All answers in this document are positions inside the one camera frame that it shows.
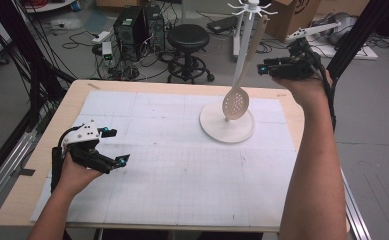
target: outlet strip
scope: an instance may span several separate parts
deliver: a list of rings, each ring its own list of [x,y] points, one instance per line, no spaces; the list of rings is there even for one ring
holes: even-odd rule
[[[106,32],[106,31],[101,32],[100,34],[98,34],[98,38],[92,39],[92,43],[95,43],[95,44],[102,43],[106,38],[108,38],[110,36],[111,33],[112,32]]]

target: computer tower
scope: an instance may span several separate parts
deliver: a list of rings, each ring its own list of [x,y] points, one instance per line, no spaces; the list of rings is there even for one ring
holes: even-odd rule
[[[135,44],[121,45],[119,49],[123,61],[138,62],[141,59],[141,50]]]
[[[142,7],[125,6],[113,28],[122,59],[138,61],[141,44],[148,38]]]
[[[148,36],[151,37],[149,44],[151,49],[165,49],[165,21],[160,12],[159,5],[150,4],[145,6],[145,18],[148,26]]]

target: white slotted spoon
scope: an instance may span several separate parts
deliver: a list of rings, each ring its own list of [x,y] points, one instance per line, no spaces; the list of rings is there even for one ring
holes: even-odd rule
[[[247,56],[244,61],[243,69],[241,70],[240,77],[237,79],[231,90],[223,99],[222,111],[226,117],[226,120],[237,120],[242,117],[248,109],[250,102],[249,96],[247,92],[240,87],[240,85],[247,75],[256,49],[259,46],[263,33],[265,32],[267,22],[268,16],[263,15],[257,24],[256,30],[254,31],[253,41],[248,48]]]

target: equipment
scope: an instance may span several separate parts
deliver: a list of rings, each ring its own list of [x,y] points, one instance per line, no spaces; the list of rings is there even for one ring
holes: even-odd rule
[[[316,33],[321,33],[321,35],[322,35],[322,32],[327,32],[330,29],[335,28],[335,27],[340,26],[340,25],[341,25],[340,22],[336,22],[336,23],[322,24],[322,25],[318,25],[318,26],[310,27],[310,28],[300,28],[299,30],[295,31],[294,33],[288,35],[285,38],[285,41],[288,42],[291,40],[295,40],[297,38],[310,36],[310,35],[313,35]]]
[[[150,36],[150,48],[154,50],[165,49],[165,21],[160,13],[159,5],[150,4],[145,6],[145,18]]]
[[[210,31],[218,34],[225,31],[235,30],[237,27],[238,18],[236,16],[227,17],[218,21],[213,21],[207,24]]]
[[[98,34],[98,38],[92,39],[92,43],[99,44],[102,43],[106,38],[110,36],[111,32],[102,31],[100,34]]]
[[[112,54],[112,43],[111,42],[102,42],[101,51],[105,60],[113,60]]]
[[[312,51],[306,38],[299,38],[288,45],[290,57],[264,59],[264,64],[257,65],[259,74],[269,74],[275,78],[301,80],[316,74],[324,85],[328,98],[328,106],[331,115],[332,126],[335,128],[334,91],[335,85],[328,82],[325,67],[321,63],[321,57]]]
[[[69,151],[74,162],[88,168],[95,169],[102,173],[110,173],[116,168],[125,167],[129,159],[129,154],[118,156],[114,160],[100,154],[95,146],[101,138],[116,136],[117,130],[108,128],[97,128],[94,121],[82,126],[68,129],[60,137],[57,147],[52,149],[52,179],[51,191],[55,189],[59,182],[61,169],[64,161],[62,143],[66,145],[65,152]]]
[[[328,38],[328,41],[334,45],[338,46],[340,44],[340,40],[344,39],[347,34],[350,32],[350,29],[353,27],[353,25],[356,23],[356,18],[350,16],[347,13],[330,13],[325,18],[312,22],[312,27],[322,26],[326,24],[332,24],[339,22],[340,25],[324,31],[321,33],[322,36],[326,36]]]
[[[290,57],[264,59],[258,65],[259,74],[285,79],[304,79],[310,77],[321,66],[321,57],[312,51],[305,38],[300,38],[288,45]]]
[[[113,28],[122,59],[139,61],[141,44],[147,39],[142,8],[125,6],[113,24]]]

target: human arm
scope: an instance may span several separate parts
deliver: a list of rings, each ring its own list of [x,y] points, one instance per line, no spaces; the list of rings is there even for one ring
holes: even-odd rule
[[[322,81],[274,80],[291,91],[305,118],[280,239],[346,239],[343,180]]]
[[[67,153],[60,181],[45,204],[28,239],[63,239],[70,203],[79,192],[100,175],[98,171],[86,169],[73,162],[72,157]]]

